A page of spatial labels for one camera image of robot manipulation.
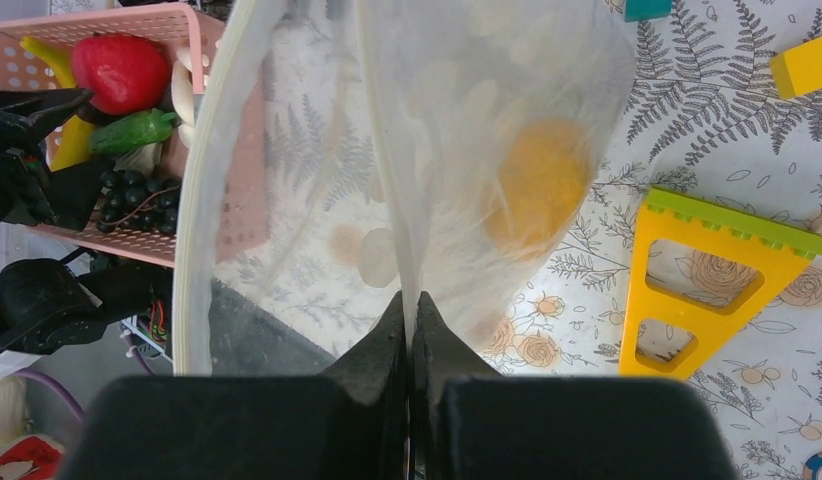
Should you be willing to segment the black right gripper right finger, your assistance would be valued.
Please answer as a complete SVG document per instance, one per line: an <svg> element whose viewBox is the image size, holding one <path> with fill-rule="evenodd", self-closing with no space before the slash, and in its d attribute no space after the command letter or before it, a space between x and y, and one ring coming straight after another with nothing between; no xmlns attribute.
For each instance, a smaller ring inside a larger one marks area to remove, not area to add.
<svg viewBox="0 0 822 480"><path fill-rule="evenodd" d="M504 376L422 293L410 323L410 475L419 479L731 479L692 388L655 377Z"/></svg>

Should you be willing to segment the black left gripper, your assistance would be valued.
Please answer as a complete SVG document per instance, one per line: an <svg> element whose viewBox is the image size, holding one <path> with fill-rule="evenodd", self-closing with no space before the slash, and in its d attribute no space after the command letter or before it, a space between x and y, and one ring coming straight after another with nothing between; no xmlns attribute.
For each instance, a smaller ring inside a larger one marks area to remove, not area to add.
<svg viewBox="0 0 822 480"><path fill-rule="evenodd" d="M82 231L113 161L94 158L52 172L40 144L66 119L59 105L93 97L83 88L0 90L0 223Z"/></svg>

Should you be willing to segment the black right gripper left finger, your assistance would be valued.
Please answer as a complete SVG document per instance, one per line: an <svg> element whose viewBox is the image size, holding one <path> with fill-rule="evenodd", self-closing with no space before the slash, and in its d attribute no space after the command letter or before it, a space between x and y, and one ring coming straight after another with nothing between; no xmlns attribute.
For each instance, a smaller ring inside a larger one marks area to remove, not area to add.
<svg viewBox="0 0 822 480"><path fill-rule="evenodd" d="M300 376L134 376L90 405L61 479L405 479L403 297Z"/></svg>

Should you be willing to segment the grey toy fish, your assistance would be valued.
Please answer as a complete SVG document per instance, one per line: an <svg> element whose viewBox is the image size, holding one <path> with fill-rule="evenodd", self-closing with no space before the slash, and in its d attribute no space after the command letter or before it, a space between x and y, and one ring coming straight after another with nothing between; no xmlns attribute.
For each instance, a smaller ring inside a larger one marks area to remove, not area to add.
<svg viewBox="0 0 822 480"><path fill-rule="evenodd" d="M135 170L145 178L149 178L161 163L163 144L155 143L117 155L115 157L115 171Z"/></svg>

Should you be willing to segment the orange toy fruit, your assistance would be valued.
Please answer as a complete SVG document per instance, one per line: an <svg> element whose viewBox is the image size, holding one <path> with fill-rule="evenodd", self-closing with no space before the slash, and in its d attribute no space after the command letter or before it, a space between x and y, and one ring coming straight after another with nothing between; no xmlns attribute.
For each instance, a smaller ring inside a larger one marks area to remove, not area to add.
<svg viewBox="0 0 822 480"><path fill-rule="evenodd" d="M481 201L483 225L505 255L546 257L569 227L592 181L584 129L548 118L523 127Z"/></svg>

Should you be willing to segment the clear zip top bag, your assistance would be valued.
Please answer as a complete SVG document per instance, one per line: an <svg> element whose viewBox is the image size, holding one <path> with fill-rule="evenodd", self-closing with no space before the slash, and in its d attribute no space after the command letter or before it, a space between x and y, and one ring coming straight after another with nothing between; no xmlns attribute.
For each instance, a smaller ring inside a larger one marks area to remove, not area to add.
<svg viewBox="0 0 822 480"><path fill-rule="evenodd" d="M485 231L487 188L548 118L584 129L593 181L635 66L600 1L238 1L219 51L176 248L184 376L337 358L396 293L405 332L429 293L490 348L587 193L523 262Z"/></svg>

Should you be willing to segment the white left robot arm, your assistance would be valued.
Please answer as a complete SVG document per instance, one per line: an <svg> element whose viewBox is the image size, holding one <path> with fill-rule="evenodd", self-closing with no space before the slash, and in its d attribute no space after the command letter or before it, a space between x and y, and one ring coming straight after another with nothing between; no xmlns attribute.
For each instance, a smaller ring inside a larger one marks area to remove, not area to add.
<svg viewBox="0 0 822 480"><path fill-rule="evenodd" d="M0 90L0 224L87 226L113 161L94 159L52 171L41 146L91 96L81 88ZM0 354L49 355L95 342L122 319L164 316L171 269L116 261L77 276L68 267L72 259L23 259L0 271Z"/></svg>

